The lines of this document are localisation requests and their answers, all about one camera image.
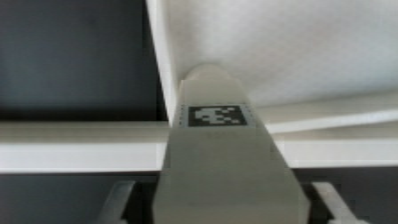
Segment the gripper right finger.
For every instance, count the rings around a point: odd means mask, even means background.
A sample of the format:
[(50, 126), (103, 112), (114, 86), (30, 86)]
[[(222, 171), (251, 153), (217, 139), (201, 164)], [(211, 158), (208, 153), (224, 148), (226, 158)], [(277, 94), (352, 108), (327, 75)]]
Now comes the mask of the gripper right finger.
[(311, 185), (332, 214), (327, 224), (370, 224), (357, 218), (332, 184), (329, 182), (313, 182)]

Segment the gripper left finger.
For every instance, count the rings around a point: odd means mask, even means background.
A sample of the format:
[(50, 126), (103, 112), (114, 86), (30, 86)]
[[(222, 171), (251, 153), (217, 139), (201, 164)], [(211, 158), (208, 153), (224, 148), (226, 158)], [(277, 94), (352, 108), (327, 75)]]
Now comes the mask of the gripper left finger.
[(96, 224), (135, 224), (131, 211), (131, 196), (137, 182), (119, 181), (110, 189), (107, 200), (103, 203)]

